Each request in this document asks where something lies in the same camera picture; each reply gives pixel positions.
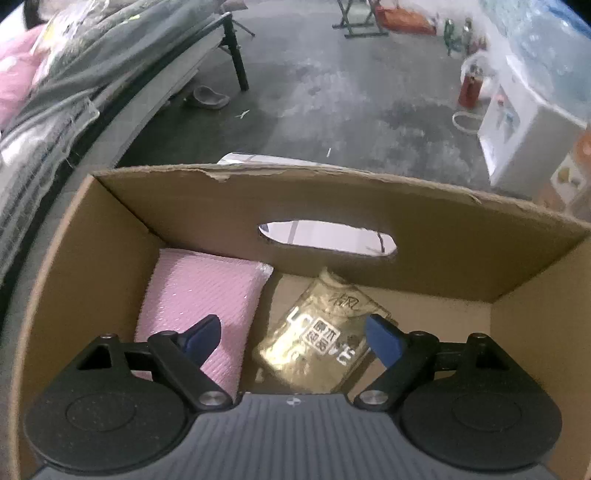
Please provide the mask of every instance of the orange bag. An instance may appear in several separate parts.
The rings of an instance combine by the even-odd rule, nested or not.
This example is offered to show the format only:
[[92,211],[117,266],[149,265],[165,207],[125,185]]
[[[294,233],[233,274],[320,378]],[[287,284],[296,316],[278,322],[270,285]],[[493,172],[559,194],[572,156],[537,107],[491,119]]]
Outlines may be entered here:
[[375,7],[375,13],[380,24],[395,32],[419,33],[435,35],[435,26],[431,25],[425,16],[417,12],[411,12],[404,8],[384,8],[381,5]]

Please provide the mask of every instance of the gray ribbed plastic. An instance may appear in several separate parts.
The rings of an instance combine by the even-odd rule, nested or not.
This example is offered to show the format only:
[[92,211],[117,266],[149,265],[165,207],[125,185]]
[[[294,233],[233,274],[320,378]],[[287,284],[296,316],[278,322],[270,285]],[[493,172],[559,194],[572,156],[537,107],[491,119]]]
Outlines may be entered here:
[[[35,480],[81,478],[44,468]],[[471,473],[414,447],[384,413],[358,410],[340,394],[245,394],[240,405],[199,416],[166,456],[96,480],[557,480],[545,467]]]

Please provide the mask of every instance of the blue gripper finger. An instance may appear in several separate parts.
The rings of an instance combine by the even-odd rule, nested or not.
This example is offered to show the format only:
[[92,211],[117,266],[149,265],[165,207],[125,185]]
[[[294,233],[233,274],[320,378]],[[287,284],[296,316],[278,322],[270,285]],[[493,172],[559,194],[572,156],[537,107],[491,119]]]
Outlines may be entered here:
[[369,347],[386,368],[394,365],[408,346],[407,335],[375,313],[365,320],[365,337]]
[[181,333],[177,345],[198,367],[213,353],[222,339],[222,323],[217,315],[207,315]]

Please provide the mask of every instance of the white hose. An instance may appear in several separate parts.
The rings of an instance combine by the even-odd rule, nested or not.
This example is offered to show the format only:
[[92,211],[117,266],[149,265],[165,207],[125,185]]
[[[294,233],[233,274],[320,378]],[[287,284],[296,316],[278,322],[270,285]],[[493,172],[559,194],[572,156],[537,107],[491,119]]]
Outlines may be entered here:
[[478,128],[476,130],[469,130],[461,125],[458,125],[456,121],[456,117],[458,116],[465,116],[467,118],[473,118],[475,120],[482,120],[484,118],[483,115],[477,115],[476,113],[469,113],[469,112],[456,112],[452,115],[452,123],[453,126],[456,127],[460,132],[464,132],[465,134],[469,135],[476,135],[478,133]]

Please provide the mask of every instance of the black circular pad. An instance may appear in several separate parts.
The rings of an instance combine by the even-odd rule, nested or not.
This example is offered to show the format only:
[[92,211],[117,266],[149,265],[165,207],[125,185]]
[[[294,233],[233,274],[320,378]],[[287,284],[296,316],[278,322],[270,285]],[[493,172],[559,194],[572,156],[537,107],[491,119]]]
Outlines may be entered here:
[[425,453],[466,470],[499,472],[536,463],[553,447],[560,411],[543,391],[487,391],[489,382],[454,377],[419,387],[402,405],[402,429]]
[[90,393],[94,385],[87,386],[73,395],[46,392],[27,416],[29,441],[56,467],[122,472],[160,456],[180,437],[184,406],[169,388],[135,377],[97,385],[111,391]]
[[66,410],[68,421],[87,432],[120,429],[135,416],[135,402],[123,393],[94,393],[74,400]]

